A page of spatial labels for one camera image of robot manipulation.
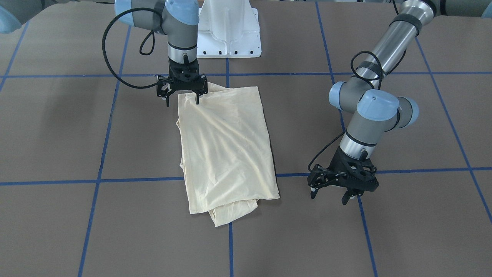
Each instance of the blue joint cap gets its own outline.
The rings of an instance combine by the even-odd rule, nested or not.
[[[492,2],[485,9],[482,18],[492,18]]]
[[[402,127],[405,128],[409,125],[412,125],[417,120],[420,111],[419,111],[419,105],[417,105],[417,102],[415,102],[413,99],[408,97],[402,97],[402,98],[407,99],[407,101],[410,102],[410,105],[412,106],[412,117],[410,118],[408,124]]]
[[[174,18],[187,25],[198,25],[197,0],[166,0],[165,8]]]
[[[366,119],[372,121],[386,121],[393,118],[400,102],[393,95],[376,89],[370,89],[364,93],[357,104],[357,112]]]
[[[335,106],[337,109],[342,110],[340,107],[340,90],[345,82],[337,82],[332,86],[328,94],[328,100],[330,104]]]
[[[22,24],[19,19],[0,6],[0,34],[10,34],[21,27]]]
[[[115,13],[119,15],[120,13],[131,9],[131,0],[115,0]],[[135,27],[135,23],[133,23],[133,14],[129,13],[122,16],[119,21],[128,24],[132,27]]]

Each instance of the beige cloth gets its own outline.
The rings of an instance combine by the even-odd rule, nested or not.
[[[190,214],[208,211],[215,226],[278,199],[270,138],[258,87],[178,95],[182,159]]]

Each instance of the gray floor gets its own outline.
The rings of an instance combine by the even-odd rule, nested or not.
[[[393,7],[252,5],[262,56],[200,67],[259,87],[281,198],[219,228],[187,209],[177,97],[166,107],[109,75],[112,6],[56,5],[0,36],[0,276],[492,276],[492,20],[438,17],[411,43],[382,88],[420,118],[379,144],[379,188],[342,206],[336,187],[309,198],[306,165],[350,119],[332,82]],[[107,42],[137,84],[167,72],[166,37],[138,55],[145,33],[116,24]]]

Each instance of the robotic arm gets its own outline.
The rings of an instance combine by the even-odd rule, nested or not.
[[[68,2],[69,0],[0,0],[0,33],[11,33],[47,7]],[[169,77],[159,75],[156,83],[143,87],[123,81],[110,67],[105,56],[104,43],[103,54],[111,73],[123,84],[133,88],[156,86],[157,96],[166,99],[167,106],[169,96],[180,90],[193,91],[198,104],[199,97],[208,90],[207,77],[199,74],[196,59],[199,20],[197,0],[116,0],[103,3],[114,3],[115,12],[119,14],[106,29],[103,41],[116,19],[133,27],[150,30],[149,36],[154,33],[168,36]]]
[[[346,205],[349,199],[379,186],[375,177],[377,168],[369,157],[384,132],[412,124],[419,114],[412,99],[397,98],[380,90],[381,81],[398,66],[422,26],[437,15],[492,17],[492,3],[491,0],[407,0],[401,4],[399,15],[373,51],[354,56],[352,63],[355,57],[367,54],[357,68],[351,65],[354,75],[350,80],[338,82],[330,90],[330,104],[354,116],[339,136],[343,137],[330,165],[324,168],[316,164],[314,169],[310,168],[311,164],[308,166],[307,182],[312,199],[320,188],[334,185],[347,189],[341,200]]]

